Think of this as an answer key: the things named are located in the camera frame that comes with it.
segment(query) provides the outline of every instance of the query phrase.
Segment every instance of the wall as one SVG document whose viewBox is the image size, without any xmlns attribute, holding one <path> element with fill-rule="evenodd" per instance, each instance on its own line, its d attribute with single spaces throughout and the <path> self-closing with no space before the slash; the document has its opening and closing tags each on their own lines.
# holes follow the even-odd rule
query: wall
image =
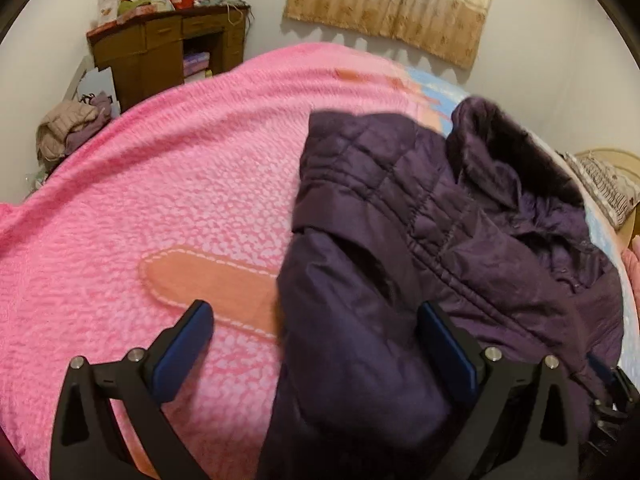
<svg viewBox="0 0 640 480">
<path fill-rule="evenodd" d="M 300 41 L 346 44 L 491 98 L 556 149 L 640 153 L 639 70 L 595 0 L 493 0 L 470 72 L 396 41 L 283 20 L 285 0 L 247 1 L 255 15 L 247 58 Z M 95 0 L 31 0 L 0 44 L 0 201 L 25 195 L 38 120 L 65 92 L 94 15 Z"/>
</svg>

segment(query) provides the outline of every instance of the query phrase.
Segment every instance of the wooden desk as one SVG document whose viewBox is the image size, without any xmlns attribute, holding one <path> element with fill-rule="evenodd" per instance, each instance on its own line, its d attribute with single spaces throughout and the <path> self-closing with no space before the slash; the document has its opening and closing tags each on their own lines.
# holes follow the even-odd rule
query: wooden desk
<svg viewBox="0 0 640 480">
<path fill-rule="evenodd" d="M 111 67 L 124 111 L 182 84 L 184 54 L 209 52 L 214 74 L 242 63 L 248 9 L 211 6 L 158 12 L 88 36 L 88 41 L 98 69 Z"/>
</svg>

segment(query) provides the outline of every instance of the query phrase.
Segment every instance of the purple jacket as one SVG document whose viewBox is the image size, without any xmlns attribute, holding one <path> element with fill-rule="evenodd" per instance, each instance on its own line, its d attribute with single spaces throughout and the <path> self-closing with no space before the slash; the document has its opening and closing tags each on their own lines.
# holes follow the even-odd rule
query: purple jacket
<svg viewBox="0 0 640 480">
<path fill-rule="evenodd" d="M 316 112 L 278 277 L 284 358 L 257 478 L 416 478 L 456 431 L 414 337 L 439 302 L 480 345 L 555 354 L 580 441 L 616 364 L 622 290 L 570 177 L 495 105 L 445 140 L 395 114 Z"/>
</svg>

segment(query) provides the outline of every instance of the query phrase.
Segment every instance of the pillow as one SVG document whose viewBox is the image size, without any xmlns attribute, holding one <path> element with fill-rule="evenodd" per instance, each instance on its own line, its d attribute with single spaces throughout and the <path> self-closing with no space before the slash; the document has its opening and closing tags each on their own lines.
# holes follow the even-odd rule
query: pillow
<svg viewBox="0 0 640 480">
<path fill-rule="evenodd" d="M 640 187 L 621 170 L 593 155 L 565 153 L 564 160 L 618 230 L 640 200 Z"/>
</svg>

